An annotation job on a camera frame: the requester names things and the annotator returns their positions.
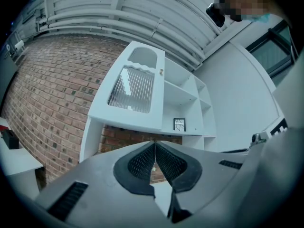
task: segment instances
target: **window frame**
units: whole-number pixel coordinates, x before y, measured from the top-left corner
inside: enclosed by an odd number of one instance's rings
[[[281,21],[275,27],[270,28],[267,33],[262,35],[259,39],[257,39],[255,42],[253,42],[246,48],[247,51],[253,53],[265,43],[273,41],[280,49],[282,49],[287,54],[284,59],[282,59],[280,62],[266,70],[271,79],[278,76],[280,73],[282,73],[289,67],[292,67],[293,65],[291,57],[291,44],[288,42],[288,40],[286,40],[283,36],[279,34],[287,26],[288,24],[286,23],[286,21]]]

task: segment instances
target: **black object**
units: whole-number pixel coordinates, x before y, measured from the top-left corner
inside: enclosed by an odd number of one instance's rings
[[[3,131],[3,140],[10,150],[19,149],[19,138],[10,129]]]
[[[123,156],[113,174],[130,193],[154,196],[150,176],[155,160],[175,193],[191,190],[202,174],[196,159],[161,142],[149,142]]]
[[[184,132],[186,131],[186,118],[173,118],[173,130],[179,130],[181,132],[181,126],[183,126]]]
[[[180,204],[176,198],[176,193],[172,192],[167,218],[169,218],[172,223],[175,224],[190,217],[191,215],[192,214],[188,210],[181,209]]]
[[[149,142],[120,158],[114,165],[116,180],[130,193],[154,196],[150,186],[151,169],[155,163],[155,143]]]
[[[270,132],[270,134],[273,136],[276,132],[280,133],[280,127],[288,128],[287,122],[285,118]]]
[[[201,164],[162,142],[156,142],[156,162],[175,193],[191,190],[202,175]]]
[[[215,3],[212,3],[207,7],[206,13],[210,16],[217,27],[223,27],[225,16],[220,13],[219,8],[216,8]]]
[[[220,165],[224,165],[224,166],[228,166],[234,169],[241,169],[242,165],[241,163],[235,163],[235,162],[231,162],[231,161],[226,161],[226,160],[222,160],[219,162]]]
[[[219,0],[217,3],[212,3],[207,7],[206,13],[214,21],[218,27],[222,27],[225,22],[225,14],[230,15],[230,18],[236,22],[241,22],[242,18],[237,15],[235,9],[231,9],[225,0]]]
[[[65,221],[87,187],[88,184],[75,181],[61,196],[61,198],[49,209],[49,214],[61,221]]]

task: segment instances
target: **black vent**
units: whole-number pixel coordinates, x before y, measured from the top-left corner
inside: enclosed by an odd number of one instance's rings
[[[159,144],[156,147],[155,156],[163,175],[171,186],[172,181],[187,169],[187,163],[182,158],[166,150]]]
[[[61,198],[48,210],[49,214],[61,221],[65,221],[87,187],[88,185],[85,183],[74,182]]]
[[[151,169],[155,163],[154,144],[133,157],[128,163],[128,170],[133,176],[150,183]]]
[[[224,165],[224,166],[228,166],[234,169],[241,169],[243,164],[240,163],[235,163],[235,162],[231,162],[231,161],[226,161],[226,160],[222,160],[219,162],[219,164]]]

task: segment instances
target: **white shelf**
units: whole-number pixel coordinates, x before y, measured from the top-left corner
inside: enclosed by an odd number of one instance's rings
[[[192,95],[197,94],[193,74],[167,58],[165,59],[165,80]]]
[[[203,101],[202,99],[199,99],[199,101],[200,101],[200,106],[201,106],[202,109],[208,109],[208,108],[211,107],[210,104],[208,104],[207,102]]]
[[[204,150],[206,151],[217,151],[217,141],[214,135],[204,135]]]
[[[211,107],[202,108],[201,112],[203,116],[204,135],[216,135],[216,126],[213,115],[213,109]]]
[[[198,91],[202,90],[206,85],[199,80],[198,78],[194,77],[195,79],[195,84],[196,84],[196,88],[198,89]]]
[[[197,97],[190,94],[188,91],[165,81],[164,85],[164,100],[175,105],[183,105],[189,101],[196,100]]]
[[[163,114],[162,114],[162,128],[163,134],[169,135],[202,135],[203,121],[200,114],[200,102],[198,99],[188,101],[185,104],[171,104],[168,100],[164,100]],[[186,131],[180,132],[173,130],[173,119],[185,118]]]

